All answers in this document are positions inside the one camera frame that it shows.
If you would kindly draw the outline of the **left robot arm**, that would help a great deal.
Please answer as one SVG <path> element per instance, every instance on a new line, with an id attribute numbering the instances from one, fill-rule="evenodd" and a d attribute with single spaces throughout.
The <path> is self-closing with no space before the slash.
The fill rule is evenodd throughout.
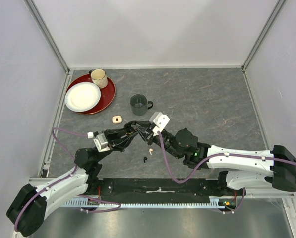
<path id="1" fill-rule="evenodd" d="M 99 162 L 113 151 L 123 152 L 129 146 L 138 134 L 133 124 L 130 122 L 122 129 L 83 134 L 83 137 L 93 139 L 95 146 L 78 149 L 75 154 L 69 153 L 74 159 L 71 170 L 43 185 L 23 186 L 6 212 L 14 224 L 14 230 L 27 237 L 70 199 L 84 193 L 96 193 L 98 173 L 102 168 Z"/>

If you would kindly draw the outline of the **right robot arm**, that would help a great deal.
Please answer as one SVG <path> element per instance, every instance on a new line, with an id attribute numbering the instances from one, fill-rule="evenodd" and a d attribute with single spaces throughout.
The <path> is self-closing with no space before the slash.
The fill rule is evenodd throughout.
<path id="1" fill-rule="evenodd" d="M 157 144 L 164 155 L 183 158 L 183 163 L 194 171 L 223 168 L 216 182 L 221 195 L 250 187 L 296 192 L 296 158 L 282 145 L 274 145 L 272 150 L 233 150 L 198 142 L 187 128 L 175 135 L 150 123 L 133 128 L 147 144 Z"/>

